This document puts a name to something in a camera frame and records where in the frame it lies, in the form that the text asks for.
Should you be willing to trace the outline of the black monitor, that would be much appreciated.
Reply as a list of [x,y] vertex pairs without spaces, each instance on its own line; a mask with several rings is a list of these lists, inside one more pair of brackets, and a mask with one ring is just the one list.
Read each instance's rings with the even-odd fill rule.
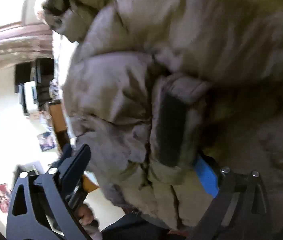
[[19,92],[19,85],[29,81],[36,81],[35,61],[18,63],[15,65],[15,93]]

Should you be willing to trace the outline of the dark olive puffer jacket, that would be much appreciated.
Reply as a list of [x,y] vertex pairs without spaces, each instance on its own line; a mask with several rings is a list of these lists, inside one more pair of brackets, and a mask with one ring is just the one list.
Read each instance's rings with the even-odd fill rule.
[[257,170],[283,229],[283,0],[46,0],[43,18],[78,43],[63,105],[113,205],[197,226],[207,156]]

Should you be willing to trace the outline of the floral lace curtain left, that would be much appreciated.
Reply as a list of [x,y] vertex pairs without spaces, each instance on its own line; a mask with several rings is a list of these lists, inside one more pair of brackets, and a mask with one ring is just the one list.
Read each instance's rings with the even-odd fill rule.
[[39,57],[53,58],[53,33],[45,24],[0,27],[0,69]]

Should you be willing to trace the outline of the wooden desk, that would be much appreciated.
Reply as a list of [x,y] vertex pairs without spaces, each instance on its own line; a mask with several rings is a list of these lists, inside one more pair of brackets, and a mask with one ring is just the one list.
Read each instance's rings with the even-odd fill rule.
[[60,101],[53,101],[46,103],[46,114],[49,120],[50,126],[53,129],[57,146],[60,152],[63,147],[70,143],[67,133],[67,125],[63,116],[62,104]]

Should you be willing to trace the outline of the white printer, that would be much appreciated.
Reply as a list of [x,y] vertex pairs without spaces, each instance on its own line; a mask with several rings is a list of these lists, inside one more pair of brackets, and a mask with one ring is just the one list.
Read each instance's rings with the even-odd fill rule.
[[22,111],[25,116],[39,111],[36,82],[29,81],[18,85],[18,94]]

